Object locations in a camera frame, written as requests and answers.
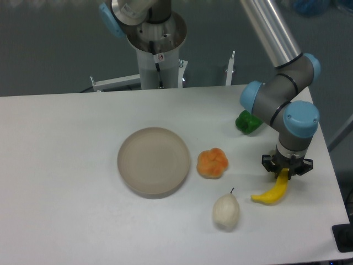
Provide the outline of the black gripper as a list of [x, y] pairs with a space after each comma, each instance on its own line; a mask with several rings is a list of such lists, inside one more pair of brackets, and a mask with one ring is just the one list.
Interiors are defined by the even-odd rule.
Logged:
[[268, 172], [275, 174], [275, 179], [285, 168], [288, 169], [288, 180], [294, 175], [302, 176], [313, 169], [313, 160], [306, 159], [303, 156], [297, 157], [294, 154], [287, 157], [278, 150], [273, 155], [262, 155], [261, 164]]

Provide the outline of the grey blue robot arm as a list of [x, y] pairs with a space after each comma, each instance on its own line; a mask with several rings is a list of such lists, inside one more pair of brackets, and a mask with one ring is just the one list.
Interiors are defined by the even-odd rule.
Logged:
[[[319, 111], [296, 96], [317, 80], [320, 63], [300, 50], [274, 1], [242, 1], [242, 6], [276, 75], [268, 83], [250, 82], [240, 104], [279, 133], [274, 155], [262, 156], [265, 169], [276, 175], [286, 169], [287, 178], [301, 176], [313, 168], [306, 153]], [[99, 13], [108, 30], [118, 38], [126, 36], [136, 50], [143, 89], [181, 85], [179, 48], [187, 28], [170, 1], [109, 1], [99, 6]]]

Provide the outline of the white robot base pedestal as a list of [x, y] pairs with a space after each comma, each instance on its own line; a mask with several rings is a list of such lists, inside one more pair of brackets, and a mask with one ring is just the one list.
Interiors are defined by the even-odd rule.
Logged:
[[159, 24], [144, 22], [127, 35], [136, 51], [142, 90], [177, 88], [179, 50], [186, 35], [186, 24], [176, 12]]

